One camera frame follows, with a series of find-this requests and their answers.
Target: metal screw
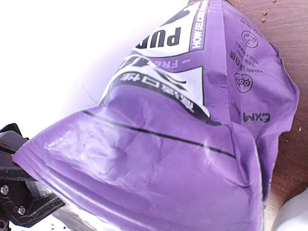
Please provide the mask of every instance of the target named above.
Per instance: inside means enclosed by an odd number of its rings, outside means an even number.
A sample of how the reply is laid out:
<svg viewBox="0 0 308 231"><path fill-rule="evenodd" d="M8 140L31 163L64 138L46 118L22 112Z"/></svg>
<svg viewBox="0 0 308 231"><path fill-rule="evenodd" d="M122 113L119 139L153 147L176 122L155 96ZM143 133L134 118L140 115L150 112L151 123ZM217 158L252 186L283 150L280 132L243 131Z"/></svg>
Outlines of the metal screw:
<svg viewBox="0 0 308 231"><path fill-rule="evenodd" d="M1 187L1 193L2 193L3 195L7 196L7 195L9 194L9 191L10 191L9 186L3 185L3 186Z"/></svg>
<svg viewBox="0 0 308 231"><path fill-rule="evenodd" d="M17 211L21 216L23 216L24 214L26 214L26 209L25 209L25 207L23 207L23 206L20 206L19 208L18 208L18 211Z"/></svg>

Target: icon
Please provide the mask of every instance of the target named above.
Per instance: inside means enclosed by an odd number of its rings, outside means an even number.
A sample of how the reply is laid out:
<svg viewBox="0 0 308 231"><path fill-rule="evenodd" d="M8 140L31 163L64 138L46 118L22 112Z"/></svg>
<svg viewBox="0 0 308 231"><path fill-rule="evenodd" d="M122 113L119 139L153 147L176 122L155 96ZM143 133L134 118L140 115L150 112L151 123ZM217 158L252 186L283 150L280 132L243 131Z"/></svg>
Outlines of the icon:
<svg viewBox="0 0 308 231"><path fill-rule="evenodd" d="M258 39L253 33L249 32L248 30L242 33L242 39L247 47L255 48L258 45Z"/></svg>
<svg viewBox="0 0 308 231"><path fill-rule="evenodd" d="M234 75L235 85L237 87L237 90L239 90L240 93L246 93L249 92L252 88L252 78L249 75L241 75L239 73L236 73Z"/></svg>

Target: purple bag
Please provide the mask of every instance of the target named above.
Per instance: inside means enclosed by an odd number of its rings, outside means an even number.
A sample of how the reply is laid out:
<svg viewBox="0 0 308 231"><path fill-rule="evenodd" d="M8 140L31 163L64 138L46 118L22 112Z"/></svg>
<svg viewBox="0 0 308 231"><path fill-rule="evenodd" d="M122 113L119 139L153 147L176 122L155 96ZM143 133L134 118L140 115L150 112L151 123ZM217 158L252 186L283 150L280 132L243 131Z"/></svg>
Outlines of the purple bag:
<svg viewBox="0 0 308 231"><path fill-rule="evenodd" d="M278 50L229 3L205 0L142 41L99 106L13 159L125 231L259 231L297 102Z"/></svg>

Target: purple plastic bag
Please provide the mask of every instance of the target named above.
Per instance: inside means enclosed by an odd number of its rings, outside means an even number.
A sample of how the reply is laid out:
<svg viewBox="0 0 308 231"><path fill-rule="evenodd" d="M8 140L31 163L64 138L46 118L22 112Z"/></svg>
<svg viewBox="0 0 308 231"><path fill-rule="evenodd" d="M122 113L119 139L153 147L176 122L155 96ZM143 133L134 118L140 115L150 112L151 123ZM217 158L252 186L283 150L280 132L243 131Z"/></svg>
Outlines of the purple plastic bag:
<svg viewBox="0 0 308 231"><path fill-rule="evenodd" d="M13 157L67 204L126 231L259 231L298 89L229 3L194 3L124 60L99 106Z"/></svg>

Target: wooden table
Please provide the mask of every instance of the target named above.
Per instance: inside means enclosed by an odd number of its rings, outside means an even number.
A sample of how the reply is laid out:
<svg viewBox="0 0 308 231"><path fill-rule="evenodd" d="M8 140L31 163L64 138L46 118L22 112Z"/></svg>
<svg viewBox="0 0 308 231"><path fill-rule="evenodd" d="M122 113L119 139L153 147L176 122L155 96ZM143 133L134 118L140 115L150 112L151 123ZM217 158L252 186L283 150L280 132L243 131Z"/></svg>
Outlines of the wooden table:
<svg viewBox="0 0 308 231"><path fill-rule="evenodd" d="M229 0L281 52L300 91L292 130L279 139L279 154L265 212L270 231L281 206L308 187L308 0Z"/></svg>

